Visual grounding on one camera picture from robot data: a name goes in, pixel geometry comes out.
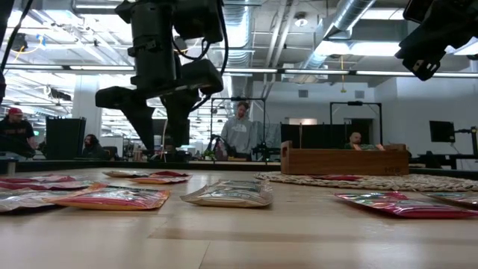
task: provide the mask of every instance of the black t-shirt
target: black t-shirt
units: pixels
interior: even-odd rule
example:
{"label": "black t-shirt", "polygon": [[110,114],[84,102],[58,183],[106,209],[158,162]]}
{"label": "black t-shirt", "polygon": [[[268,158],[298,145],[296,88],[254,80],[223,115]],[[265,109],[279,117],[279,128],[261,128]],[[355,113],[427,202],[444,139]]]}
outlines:
{"label": "black t-shirt", "polygon": [[6,135],[15,138],[21,142],[27,143],[27,139],[35,136],[31,124],[22,120],[19,123],[10,123],[7,119],[0,121],[0,135]]}

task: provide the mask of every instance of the red cap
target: red cap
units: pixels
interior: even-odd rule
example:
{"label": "red cap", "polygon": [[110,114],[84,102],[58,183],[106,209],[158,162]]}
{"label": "red cap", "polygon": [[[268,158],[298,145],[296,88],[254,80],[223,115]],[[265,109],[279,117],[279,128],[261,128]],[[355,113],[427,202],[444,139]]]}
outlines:
{"label": "red cap", "polygon": [[23,112],[20,108],[10,108],[8,110],[9,115],[23,115]]}

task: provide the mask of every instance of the woven placemat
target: woven placemat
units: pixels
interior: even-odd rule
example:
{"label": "woven placemat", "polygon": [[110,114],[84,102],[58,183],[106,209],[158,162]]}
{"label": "woven placemat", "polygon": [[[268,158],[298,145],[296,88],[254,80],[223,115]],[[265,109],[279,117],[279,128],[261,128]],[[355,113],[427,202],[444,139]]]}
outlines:
{"label": "woven placemat", "polygon": [[355,181],[316,179],[312,176],[283,175],[280,172],[256,173],[255,178],[298,185],[329,188],[353,188],[380,191],[478,191],[478,182],[447,176],[360,176]]}

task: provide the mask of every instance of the gray hoodie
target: gray hoodie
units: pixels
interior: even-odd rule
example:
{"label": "gray hoodie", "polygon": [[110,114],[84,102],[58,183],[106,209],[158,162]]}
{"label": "gray hoodie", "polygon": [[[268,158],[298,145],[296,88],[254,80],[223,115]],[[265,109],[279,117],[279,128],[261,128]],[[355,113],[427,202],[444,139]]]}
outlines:
{"label": "gray hoodie", "polygon": [[252,122],[247,118],[239,120],[237,117],[230,118],[224,124],[221,137],[229,146],[236,148],[238,153],[249,154],[251,151]]}

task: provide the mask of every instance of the table surface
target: table surface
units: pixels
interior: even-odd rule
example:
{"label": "table surface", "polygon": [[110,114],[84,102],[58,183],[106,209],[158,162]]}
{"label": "table surface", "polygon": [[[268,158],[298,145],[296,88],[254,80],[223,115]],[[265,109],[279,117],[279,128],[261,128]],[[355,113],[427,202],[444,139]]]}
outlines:
{"label": "table surface", "polygon": [[[104,170],[69,170],[58,174],[105,179],[101,174]],[[478,219],[397,219],[350,206],[332,195],[357,191],[281,183],[272,183],[274,203],[268,208],[201,207],[182,202],[179,196],[218,179],[252,180],[254,173],[185,172],[194,174],[188,183],[141,185],[172,190],[171,197],[159,210],[59,208],[28,215],[0,215],[1,267],[474,269],[478,266]],[[121,179],[111,181],[113,185],[138,186]]]}

